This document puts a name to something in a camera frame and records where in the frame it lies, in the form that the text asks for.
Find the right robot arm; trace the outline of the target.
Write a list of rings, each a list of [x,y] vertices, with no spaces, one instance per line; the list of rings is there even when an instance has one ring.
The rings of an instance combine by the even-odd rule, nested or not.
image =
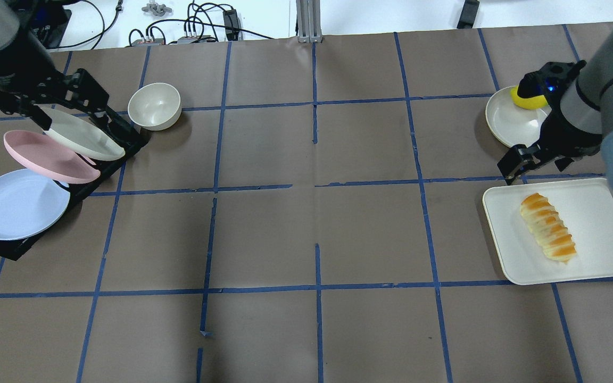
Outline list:
[[[564,171],[601,154],[613,190],[613,29],[591,60],[547,62],[525,74],[516,95],[543,96],[551,111],[535,143],[513,145],[498,161],[506,184],[550,162]]]

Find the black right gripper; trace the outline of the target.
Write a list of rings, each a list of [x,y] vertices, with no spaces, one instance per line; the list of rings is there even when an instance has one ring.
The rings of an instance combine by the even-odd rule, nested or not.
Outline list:
[[[544,95],[551,112],[543,121],[540,137],[531,146],[511,146],[497,162],[506,185],[512,185],[521,175],[554,162],[563,171],[572,162],[599,153],[600,133],[590,133],[572,123],[562,113],[562,97],[575,94],[577,79],[586,61],[547,62],[535,72],[526,73],[518,84],[521,97]]]

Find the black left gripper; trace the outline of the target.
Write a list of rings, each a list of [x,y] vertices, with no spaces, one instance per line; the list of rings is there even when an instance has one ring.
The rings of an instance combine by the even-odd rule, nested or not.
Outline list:
[[[32,81],[0,78],[0,111],[30,118],[43,131],[49,131],[53,119],[41,105],[56,104],[102,118],[109,113],[107,90],[87,70],[44,75]]]

